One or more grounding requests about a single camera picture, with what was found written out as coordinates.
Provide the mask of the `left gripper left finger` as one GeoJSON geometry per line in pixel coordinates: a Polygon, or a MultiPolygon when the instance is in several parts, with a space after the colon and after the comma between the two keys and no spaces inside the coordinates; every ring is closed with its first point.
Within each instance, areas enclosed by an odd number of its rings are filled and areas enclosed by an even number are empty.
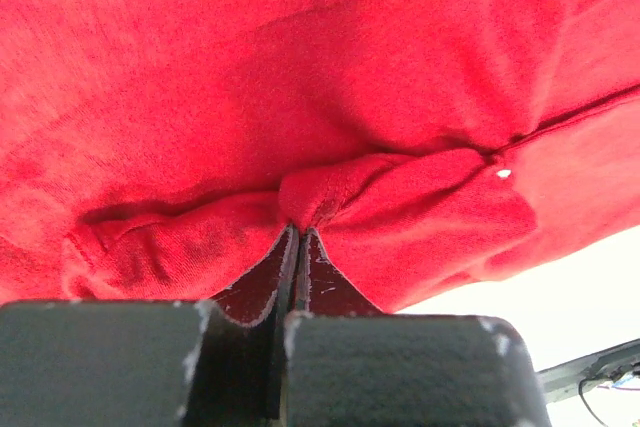
{"type": "Polygon", "coordinates": [[[280,416],[299,234],[199,301],[29,301],[1,310],[5,426],[266,426],[280,416]]]}

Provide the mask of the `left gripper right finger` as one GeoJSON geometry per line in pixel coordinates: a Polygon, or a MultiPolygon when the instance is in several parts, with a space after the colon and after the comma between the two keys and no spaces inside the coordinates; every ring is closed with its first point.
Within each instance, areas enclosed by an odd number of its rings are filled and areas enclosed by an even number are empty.
{"type": "Polygon", "coordinates": [[[289,426],[546,426],[526,345],[503,319],[387,314],[303,240],[284,328],[289,426]]]}

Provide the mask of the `red t shirt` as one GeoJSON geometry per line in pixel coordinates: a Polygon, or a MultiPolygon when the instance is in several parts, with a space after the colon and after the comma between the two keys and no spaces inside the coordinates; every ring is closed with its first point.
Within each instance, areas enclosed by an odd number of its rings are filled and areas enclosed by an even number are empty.
{"type": "Polygon", "coordinates": [[[200,299],[288,224],[394,312],[639,222],[639,0],[1,0],[1,299],[200,299]]]}

